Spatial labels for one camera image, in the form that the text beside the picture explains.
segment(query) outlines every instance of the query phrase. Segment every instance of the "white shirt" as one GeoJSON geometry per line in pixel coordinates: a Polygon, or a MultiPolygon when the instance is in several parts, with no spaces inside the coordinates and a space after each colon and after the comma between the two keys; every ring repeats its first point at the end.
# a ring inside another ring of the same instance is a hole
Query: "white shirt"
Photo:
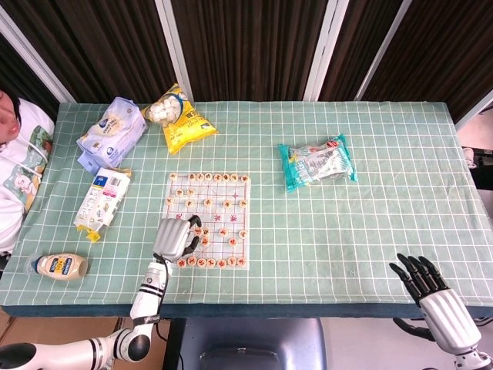
{"type": "Polygon", "coordinates": [[[11,253],[31,208],[52,148],[53,121],[20,99],[21,129],[0,151],[0,252],[11,253]]]}

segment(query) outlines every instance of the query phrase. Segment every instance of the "grid pattern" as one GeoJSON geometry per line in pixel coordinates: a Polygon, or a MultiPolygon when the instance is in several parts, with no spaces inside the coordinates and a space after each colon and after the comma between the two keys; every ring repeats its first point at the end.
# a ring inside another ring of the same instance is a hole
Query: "grid pattern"
{"type": "MultiPolygon", "coordinates": [[[[222,173],[217,173],[215,176],[221,176],[222,173]]],[[[220,260],[227,261],[230,257],[234,257],[235,265],[230,265],[222,268],[248,268],[248,260],[250,256],[249,238],[240,237],[240,232],[250,229],[250,182],[238,181],[189,181],[188,173],[179,174],[175,181],[168,181],[166,188],[166,198],[172,198],[173,204],[165,205],[163,217],[179,218],[188,220],[194,214],[198,215],[202,221],[202,227],[209,231],[206,236],[210,241],[208,245],[201,243],[192,254],[196,259],[214,259],[219,263],[220,260]],[[187,191],[193,190],[194,194],[189,197],[187,191]],[[181,197],[176,196],[177,191],[182,191],[181,197]],[[193,205],[188,207],[186,202],[191,200],[193,205]],[[209,200],[211,205],[206,207],[204,202],[209,200]],[[241,200],[246,201],[246,207],[239,205],[241,200]],[[229,208],[225,208],[223,202],[231,203],[229,208]],[[219,235],[222,228],[228,230],[225,237],[219,235]],[[234,247],[230,245],[230,239],[234,239],[236,244],[234,247]],[[236,264],[240,258],[243,259],[244,265],[236,264]]],[[[190,243],[195,234],[191,233],[188,238],[190,243]]]]}
{"type": "Polygon", "coordinates": [[[170,172],[248,173],[250,269],[176,269],[166,302],[410,302],[388,263],[423,254],[467,304],[493,305],[493,233],[443,103],[197,103],[220,133],[169,156],[151,126],[102,241],[72,225],[92,182],[75,140],[106,105],[62,104],[54,153],[0,280],[0,303],[129,304],[151,261],[170,172]],[[344,133],[358,183],[324,180],[287,194],[278,143],[344,133]],[[81,281],[27,276],[33,253],[89,258],[81,281]]]}

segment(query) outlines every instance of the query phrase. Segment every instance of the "black hair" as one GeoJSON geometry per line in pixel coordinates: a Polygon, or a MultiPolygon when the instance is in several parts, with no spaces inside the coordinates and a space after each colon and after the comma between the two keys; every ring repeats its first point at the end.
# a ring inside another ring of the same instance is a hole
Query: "black hair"
{"type": "Polygon", "coordinates": [[[12,90],[10,90],[7,86],[0,82],[0,90],[8,95],[12,103],[14,104],[14,113],[17,117],[18,121],[21,122],[21,115],[18,112],[18,106],[21,105],[21,100],[18,98],[18,95],[15,94],[12,90]]]}

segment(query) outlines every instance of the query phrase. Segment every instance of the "robotic hand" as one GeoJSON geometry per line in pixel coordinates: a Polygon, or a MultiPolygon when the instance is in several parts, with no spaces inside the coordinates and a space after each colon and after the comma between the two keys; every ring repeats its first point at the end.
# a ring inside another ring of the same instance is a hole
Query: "robotic hand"
{"type": "Polygon", "coordinates": [[[193,225],[202,226],[198,216],[189,220],[162,219],[153,253],[156,262],[149,264],[130,311],[134,328],[120,329],[108,337],[77,341],[67,345],[38,345],[18,343],[0,348],[0,369],[16,370],[103,370],[119,358],[138,362],[147,356],[151,333],[159,322],[171,264],[182,255],[192,253],[199,238],[194,237],[186,247],[186,239],[193,225]]]}
{"type": "Polygon", "coordinates": [[[429,327],[415,328],[394,318],[399,328],[436,341],[443,351],[455,355],[457,370],[493,369],[490,357],[477,350],[481,333],[457,293],[445,284],[440,271],[424,257],[417,259],[398,254],[397,258],[409,274],[396,264],[390,264],[391,269],[404,283],[429,327]]]}

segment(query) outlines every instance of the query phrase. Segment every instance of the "robotic arm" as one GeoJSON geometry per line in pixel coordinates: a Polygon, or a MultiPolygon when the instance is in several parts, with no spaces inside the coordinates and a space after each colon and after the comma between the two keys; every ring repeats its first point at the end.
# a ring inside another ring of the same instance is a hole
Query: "robotic arm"
{"type": "Polygon", "coordinates": [[[447,286],[440,271],[425,257],[419,259],[398,254],[406,271],[390,264],[407,291],[421,309],[429,328],[415,328],[400,318],[394,322],[408,334],[428,341],[455,356],[457,370],[491,370],[488,355],[477,349],[481,333],[457,293],[447,286]]]}
{"type": "Polygon", "coordinates": [[[18,343],[0,348],[0,369],[16,370],[103,370],[115,358],[138,362],[147,356],[151,333],[160,321],[171,264],[182,255],[192,253],[199,238],[185,247],[190,228],[202,226],[198,216],[189,220],[163,219],[153,246],[156,262],[151,262],[130,311],[134,328],[120,329],[108,337],[92,338],[67,345],[18,343]]]}

